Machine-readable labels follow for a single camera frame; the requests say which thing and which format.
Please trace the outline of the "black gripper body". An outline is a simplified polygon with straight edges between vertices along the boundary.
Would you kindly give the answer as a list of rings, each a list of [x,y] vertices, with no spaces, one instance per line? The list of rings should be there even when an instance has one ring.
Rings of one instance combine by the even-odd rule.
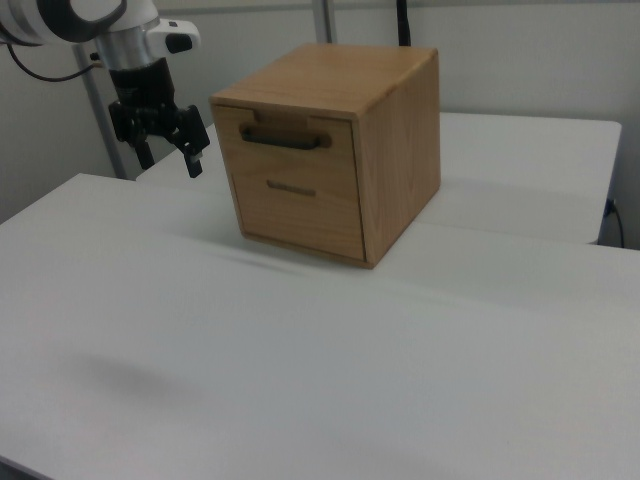
[[[139,109],[173,118],[178,111],[166,59],[137,69],[110,70],[109,74],[118,97],[109,105],[112,118],[122,119]]]

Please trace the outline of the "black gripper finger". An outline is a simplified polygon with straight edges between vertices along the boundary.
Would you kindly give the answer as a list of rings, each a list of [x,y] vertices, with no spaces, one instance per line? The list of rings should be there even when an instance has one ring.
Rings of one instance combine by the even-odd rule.
[[[151,168],[155,161],[147,142],[143,111],[117,101],[109,105],[109,114],[117,140],[127,143],[135,151],[143,170]]]
[[[195,105],[177,108],[171,113],[166,139],[183,154],[189,176],[197,178],[203,172],[200,159],[210,139]]]

